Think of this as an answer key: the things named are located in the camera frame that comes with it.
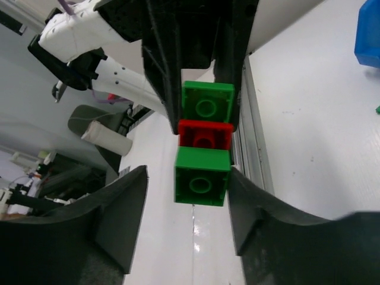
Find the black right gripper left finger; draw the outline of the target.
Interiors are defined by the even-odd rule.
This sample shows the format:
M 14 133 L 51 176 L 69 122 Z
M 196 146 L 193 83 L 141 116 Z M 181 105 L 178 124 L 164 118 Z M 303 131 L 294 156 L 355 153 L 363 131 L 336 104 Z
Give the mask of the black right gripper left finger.
M 41 217 L 1 221 L 2 284 L 122 284 L 147 196 L 146 166 Z

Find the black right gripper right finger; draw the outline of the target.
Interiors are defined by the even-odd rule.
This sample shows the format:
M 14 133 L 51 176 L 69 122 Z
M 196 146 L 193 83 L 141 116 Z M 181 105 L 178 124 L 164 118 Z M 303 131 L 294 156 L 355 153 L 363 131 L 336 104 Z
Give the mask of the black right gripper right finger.
M 378 284 L 379 213 L 306 213 L 233 169 L 229 207 L 247 284 Z

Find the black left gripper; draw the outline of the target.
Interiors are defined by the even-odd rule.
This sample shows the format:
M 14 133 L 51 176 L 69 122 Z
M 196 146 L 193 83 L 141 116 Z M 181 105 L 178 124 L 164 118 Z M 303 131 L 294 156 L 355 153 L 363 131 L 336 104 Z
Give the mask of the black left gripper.
M 220 17 L 214 8 L 214 1 L 100 1 L 96 5 L 124 40 L 141 41 L 145 74 L 175 135 L 182 114 L 181 70 L 207 69 L 213 50 L 216 82 L 234 85 L 230 123 L 234 129 L 239 125 L 243 62 L 258 1 L 221 1 Z

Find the long green lego plate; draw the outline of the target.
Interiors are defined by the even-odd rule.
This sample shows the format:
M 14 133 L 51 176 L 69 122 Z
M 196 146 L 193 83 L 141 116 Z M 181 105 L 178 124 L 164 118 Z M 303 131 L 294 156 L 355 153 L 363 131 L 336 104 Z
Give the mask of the long green lego plate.
M 229 123 L 233 84 L 185 81 L 182 87 L 182 119 Z

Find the green numbered lego brick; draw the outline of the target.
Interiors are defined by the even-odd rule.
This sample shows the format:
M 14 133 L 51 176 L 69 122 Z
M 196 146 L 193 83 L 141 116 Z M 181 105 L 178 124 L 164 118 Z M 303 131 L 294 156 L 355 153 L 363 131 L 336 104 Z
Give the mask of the green numbered lego brick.
M 223 206 L 231 168 L 228 150 L 180 146 L 175 161 L 174 201 Z

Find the red rounded lego brick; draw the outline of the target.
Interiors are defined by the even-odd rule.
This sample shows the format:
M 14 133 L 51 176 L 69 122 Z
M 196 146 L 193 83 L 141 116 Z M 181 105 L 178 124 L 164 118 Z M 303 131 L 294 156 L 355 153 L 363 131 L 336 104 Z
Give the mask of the red rounded lego brick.
M 233 125 L 224 122 L 181 119 L 178 123 L 181 147 L 229 150 Z

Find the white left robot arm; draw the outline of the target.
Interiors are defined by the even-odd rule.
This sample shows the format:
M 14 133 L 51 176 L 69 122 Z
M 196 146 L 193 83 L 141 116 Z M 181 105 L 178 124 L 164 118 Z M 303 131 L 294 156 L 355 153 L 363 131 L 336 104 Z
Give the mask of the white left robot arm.
M 225 120 L 237 127 L 257 8 L 257 1 L 83 1 L 53 9 L 28 50 L 66 86 L 126 97 L 166 116 L 173 132 L 188 114 L 182 70 L 213 67 L 218 86 L 234 86 Z M 149 92 L 103 50 L 136 41 Z

